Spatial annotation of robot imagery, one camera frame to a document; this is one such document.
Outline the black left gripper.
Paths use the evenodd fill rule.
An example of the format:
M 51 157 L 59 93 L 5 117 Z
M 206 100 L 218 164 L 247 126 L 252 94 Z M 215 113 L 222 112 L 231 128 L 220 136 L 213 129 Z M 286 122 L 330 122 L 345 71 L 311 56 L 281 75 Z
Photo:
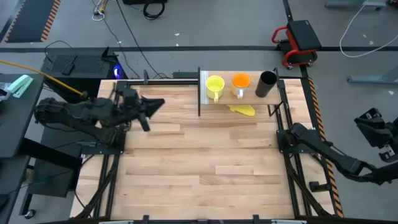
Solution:
M 136 90 L 118 90 L 123 99 L 119 105 L 118 121 L 126 123 L 137 119 L 145 132 L 150 131 L 147 118 L 151 118 L 165 103 L 163 98 L 141 98 Z

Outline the black metal shelf frame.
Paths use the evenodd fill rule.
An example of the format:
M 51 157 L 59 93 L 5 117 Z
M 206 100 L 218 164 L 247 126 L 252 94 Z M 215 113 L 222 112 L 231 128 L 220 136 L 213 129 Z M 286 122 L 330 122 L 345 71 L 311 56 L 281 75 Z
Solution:
M 201 114 L 201 105 L 266 105 L 269 116 L 272 116 L 283 104 L 283 100 L 279 94 L 279 76 L 277 83 L 271 88 L 266 97 L 260 98 L 255 94 L 257 83 L 262 72 L 243 72 L 247 73 L 251 78 L 251 84 L 246 90 L 242 99 L 237 99 L 231 92 L 231 78 L 238 73 L 237 71 L 204 71 L 198 69 L 198 114 Z M 220 76 L 224 79 L 225 86 L 223 95 L 218 103 L 214 103 L 212 99 L 206 96 L 206 79 L 212 75 Z

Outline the black aluminium table frame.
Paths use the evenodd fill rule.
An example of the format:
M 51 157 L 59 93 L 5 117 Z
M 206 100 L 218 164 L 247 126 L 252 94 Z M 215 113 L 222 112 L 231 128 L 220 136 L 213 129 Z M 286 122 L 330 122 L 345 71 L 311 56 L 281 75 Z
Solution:
M 226 105 L 201 105 L 198 86 L 181 80 L 139 85 L 148 98 L 165 105 L 150 120 L 150 131 L 134 123 L 114 179 L 95 208 L 112 220 L 243 220 L 293 218 L 314 214 L 291 181 L 291 162 L 306 182 L 327 183 L 325 168 L 309 154 L 284 156 L 276 132 L 292 123 L 314 127 L 307 78 L 284 78 L 283 104 L 269 116 L 266 105 L 254 105 L 245 116 Z M 335 214 L 330 192 L 315 198 Z

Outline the orange black hazard tape strip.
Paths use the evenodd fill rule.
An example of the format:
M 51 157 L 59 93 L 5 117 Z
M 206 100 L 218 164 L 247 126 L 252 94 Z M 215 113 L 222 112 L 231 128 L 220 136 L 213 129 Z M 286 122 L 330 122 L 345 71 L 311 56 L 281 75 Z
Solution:
M 317 93 L 315 91 L 315 84 L 311 78 L 308 78 L 308 84 L 310 89 L 310 99 L 308 100 L 308 102 L 310 103 L 310 106 L 308 107 L 308 109 L 310 110 L 310 117 L 321 140 L 324 141 L 326 139 L 326 136 L 323 129 L 322 116 L 318 105 Z M 333 164 L 328 159 L 325 159 L 323 157 L 321 158 L 321 161 L 323 167 L 325 168 L 326 181 L 330 186 L 329 192 L 330 192 L 332 206 L 335 211 L 335 215 L 337 215 L 338 217 L 344 217 L 343 209 L 338 195 L 338 189 L 335 182 L 335 176 L 333 173 Z

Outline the clear plastic item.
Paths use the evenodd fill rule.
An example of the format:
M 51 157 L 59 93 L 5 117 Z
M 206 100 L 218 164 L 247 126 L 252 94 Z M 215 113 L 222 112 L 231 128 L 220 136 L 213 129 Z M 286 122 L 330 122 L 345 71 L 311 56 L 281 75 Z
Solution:
M 8 92 L 11 83 L 0 82 L 0 102 L 6 101 L 13 93 Z

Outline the black side desk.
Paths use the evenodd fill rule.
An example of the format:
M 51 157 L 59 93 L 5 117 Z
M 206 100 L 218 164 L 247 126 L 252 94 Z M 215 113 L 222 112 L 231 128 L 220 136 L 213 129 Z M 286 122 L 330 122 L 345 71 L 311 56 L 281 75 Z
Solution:
M 9 97 L 0 103 L 0 158 L 17 155 L 32 113 L 39 99 L 44 77 L 29 74 L 33 79 L 20 98 Z

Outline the red and black rolling stool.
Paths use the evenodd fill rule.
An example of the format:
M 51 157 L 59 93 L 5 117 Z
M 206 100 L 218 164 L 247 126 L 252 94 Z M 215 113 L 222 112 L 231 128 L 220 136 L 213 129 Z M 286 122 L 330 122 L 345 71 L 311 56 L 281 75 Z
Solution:
M 309 21 L 289 21 L 278 27 L 271 38 L 284 53 L 282 65 L 291 70 L 301 65 L 311 67 L 317 60 L 322 45 Z

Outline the black computer tower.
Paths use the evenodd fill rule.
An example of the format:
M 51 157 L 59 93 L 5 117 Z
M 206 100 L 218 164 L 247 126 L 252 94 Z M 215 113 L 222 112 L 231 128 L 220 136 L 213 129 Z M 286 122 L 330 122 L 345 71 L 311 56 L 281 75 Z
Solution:
M 118 55 L 108 48 L 98 50 L 51 50 L 41 71 L 68 86 L 97 97 L 102 80 L 126 79 Z

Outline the black tumbler cup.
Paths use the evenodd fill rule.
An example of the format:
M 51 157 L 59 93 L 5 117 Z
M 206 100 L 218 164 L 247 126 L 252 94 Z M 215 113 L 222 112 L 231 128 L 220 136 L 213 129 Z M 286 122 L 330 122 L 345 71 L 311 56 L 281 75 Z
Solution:
M 278 76 L 273 71 L 265 71 L 262 72 L 259 81 L 257 83 L 257 87 L 255 90 L 255 94 L 260 97 L 264 98 L 270 92 L 271 88 L 277 83 Z

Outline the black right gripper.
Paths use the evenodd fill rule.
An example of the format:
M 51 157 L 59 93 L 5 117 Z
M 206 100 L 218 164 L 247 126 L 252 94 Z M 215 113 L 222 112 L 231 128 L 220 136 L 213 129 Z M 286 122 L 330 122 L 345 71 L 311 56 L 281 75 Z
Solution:
M 372 147 L 383 148 L 386 145 L 398 145 L 398 117 L 385 122 L 377 108 L 371 108 L 354 122 Z

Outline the yellow mug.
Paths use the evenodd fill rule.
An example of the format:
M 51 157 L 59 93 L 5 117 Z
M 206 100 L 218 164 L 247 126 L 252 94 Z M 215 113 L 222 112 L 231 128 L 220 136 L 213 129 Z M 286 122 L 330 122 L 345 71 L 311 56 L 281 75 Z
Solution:
M 214 103 L 218 103 L 223 95 L 225 82 L 224 79 L 217 75 L 212 75 L 206 79 L 206 96 L 212 99 Z

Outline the yellow cloth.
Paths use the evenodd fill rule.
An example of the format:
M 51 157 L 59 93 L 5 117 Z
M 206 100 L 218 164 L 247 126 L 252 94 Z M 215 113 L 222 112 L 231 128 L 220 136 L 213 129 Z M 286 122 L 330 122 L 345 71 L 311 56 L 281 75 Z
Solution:
M 228 105 L 228 107 L 230 111 L 246 116 L 254 116 L 256 114 L 255 109 L 251 105 Z

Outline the orange mug with white handle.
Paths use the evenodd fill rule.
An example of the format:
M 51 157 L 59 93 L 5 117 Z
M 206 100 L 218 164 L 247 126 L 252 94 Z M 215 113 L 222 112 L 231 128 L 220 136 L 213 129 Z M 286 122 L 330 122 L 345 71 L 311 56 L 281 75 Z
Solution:
M 247 73 L 235 73 L 231 78 L 231 92 L 237 99 L 242 99 L 250 84 L 251 78 Z

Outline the grey metal table foot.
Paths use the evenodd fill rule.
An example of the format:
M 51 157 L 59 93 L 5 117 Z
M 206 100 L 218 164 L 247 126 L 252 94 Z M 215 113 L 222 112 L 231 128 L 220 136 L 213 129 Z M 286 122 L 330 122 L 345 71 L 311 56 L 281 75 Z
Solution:
M 398 85 L 398 66 L 384 75 L 364 76 L 355 75 L 348 78 L 348 83 L 372 83 L 372 84 L 395 84 Z
M 377 10 L 386 7 L 384 1 L 379 0 L 326 0 L 326 8 L 339 8 L 339 7 L 372 7 Z

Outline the black rolling cart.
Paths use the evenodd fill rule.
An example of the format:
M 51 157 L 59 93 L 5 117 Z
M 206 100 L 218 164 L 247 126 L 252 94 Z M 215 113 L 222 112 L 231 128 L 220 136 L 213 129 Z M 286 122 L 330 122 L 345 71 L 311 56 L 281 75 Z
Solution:
M 33 180 L 26 187 L 19 214 L 32 218 L 36 210 L 30 207 L 36 195 L 65 198 L 76 189 L 78 171 L 81 166 L 81 147 L 78 142 L 92 140 L 79 131 L 64 132 L 45 128 L 42 140 L 35 142 L 25 138 L 21 150 L 35 160 L 28 170 L 33 171 Z

